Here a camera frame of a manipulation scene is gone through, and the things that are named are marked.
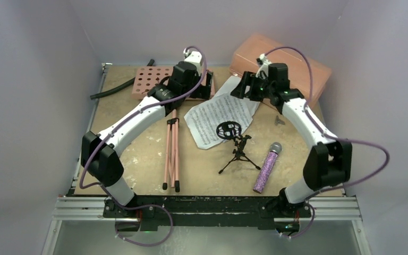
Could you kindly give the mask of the pink folding music stand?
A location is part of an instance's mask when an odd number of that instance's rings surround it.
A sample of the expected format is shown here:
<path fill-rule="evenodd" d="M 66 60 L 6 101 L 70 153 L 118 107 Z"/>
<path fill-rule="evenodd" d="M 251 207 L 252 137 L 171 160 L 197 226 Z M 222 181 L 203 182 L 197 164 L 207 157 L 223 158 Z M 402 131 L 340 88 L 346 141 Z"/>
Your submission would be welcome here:
<path fill-rule="evenodd" d="M 173 66 L 146 66 L 137 70 L 134 78 L 132 95 L 136 99 L 143 99 L 147 93 L 157 85 L 160 79 L 172 73 Z M 166 106 L 166 113 L 170 119 L 166 121 L 166 152 L 165 152 L 165 174 L 162 189 L 174 188 L 180 192 L 179 167 L 179 127 L 180 119 L 177 107 L 184 100 Z"/>

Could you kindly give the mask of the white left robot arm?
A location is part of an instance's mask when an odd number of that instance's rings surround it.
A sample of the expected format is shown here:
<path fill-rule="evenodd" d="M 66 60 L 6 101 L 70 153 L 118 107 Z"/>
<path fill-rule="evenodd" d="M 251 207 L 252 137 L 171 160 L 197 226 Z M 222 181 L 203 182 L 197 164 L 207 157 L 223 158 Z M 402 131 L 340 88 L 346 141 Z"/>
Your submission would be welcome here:
<path fill-rule="evenodd" d="M 207 62 L 180 61 L 172 73 L 152 87 L 143 100 L 122 119 L 110 127 L 82 137 L 81 165 L 116 202 L 123 217 L 131 217 L 139 209 L 137 195 L 126 183 L 122 152 L 144 130 L 179 108 L 186 98 L 201 87 L 207 74 Z"/>

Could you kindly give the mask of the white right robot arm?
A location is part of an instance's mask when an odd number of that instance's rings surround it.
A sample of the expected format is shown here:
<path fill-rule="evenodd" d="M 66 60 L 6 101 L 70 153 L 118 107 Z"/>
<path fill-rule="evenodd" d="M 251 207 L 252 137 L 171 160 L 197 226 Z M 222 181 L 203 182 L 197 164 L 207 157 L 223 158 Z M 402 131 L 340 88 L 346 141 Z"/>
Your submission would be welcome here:
<path fill-rule="evenodd" d="M 281 215 L 290 216 L 313 194 L 350 179 L 352 144 L 338 141 L 315 120 L 301 91 L 290 87 L 286 64 L 268 64 L 258 73 L 245 71 L 231 96 L 259 102 L 269 99 L 270 104 L 293 124 L 310 149 L 302 178 L 281 189 L 270 203 Z"/>

